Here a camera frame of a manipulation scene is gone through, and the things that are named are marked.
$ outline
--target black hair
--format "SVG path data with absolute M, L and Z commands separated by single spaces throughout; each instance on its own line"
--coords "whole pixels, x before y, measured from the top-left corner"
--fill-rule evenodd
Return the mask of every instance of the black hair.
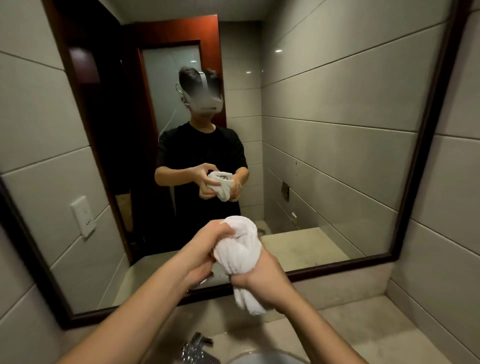
M 217 71 L 203 70 L 207 79 L 208 89 L 211 93 L 220 96 L 222 94 L 222 80 Z M 182 67 L 179 71 L 180 86 L 187 94 L 193 96 L 198 90 L 202 90 L 202 78 L 198 71 L 192 67 Z

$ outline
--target sink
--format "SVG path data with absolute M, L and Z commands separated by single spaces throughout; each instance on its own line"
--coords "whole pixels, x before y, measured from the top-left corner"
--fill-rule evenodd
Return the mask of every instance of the sink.
M 245 352 L 228 364 L 309 364 L 309 362 L 280 350 Z

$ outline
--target rolled towel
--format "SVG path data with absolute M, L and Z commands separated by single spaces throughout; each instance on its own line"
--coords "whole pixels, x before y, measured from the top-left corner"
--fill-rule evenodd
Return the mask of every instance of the rolled towel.
M 262 243 L 258 240 L 257 227 L 244 216 L 229 216 L 222 224 L 228 224 L 235 231 L 235 237 L 218 242 L 213 255 L 229 275 L 250 272 L 255 268 Z M 247 309 L 251 315 L 263 315 L 266 310 L 256 298 L 243 288 L 234 288 L 233 294 L 237 306 Z
M 223 201 L 227 202 L 230 198 L 230 189 L 233 185 L 233 174 L 228 172 L 210 172 L 208 174 L 208 178 L 211 178 L 214 181 L 220 182 L 219 186 L 211 186 L 209 185 L 212 190 L 217 192 L 217 197 Z

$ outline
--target white towel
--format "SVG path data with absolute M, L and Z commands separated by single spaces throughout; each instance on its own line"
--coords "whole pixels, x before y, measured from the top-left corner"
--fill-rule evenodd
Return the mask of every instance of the white towel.
M 208 185 L 212 190 L 218 192 L 217 197 L 223 201 L 227 202 L 230 199 L 230 189 L 233 185 L 233 174 L 228 172 L 210 172 L 208 178 L 211 178 L 214 181 L 220 182 L 219 186 Z
M 257 227 L 244 216 L 229 216 L 222 221 L 235 230 L 235 237 L 218 242 L 213 255 L 229 275 L 250 272 L 255 268 L 262 243 L 258 240 Z M 234 288 L 233 294 L 238 307 L 247 309 L 251 315 L 263 315 L 265 308 L 255 297 L 243 288 Z

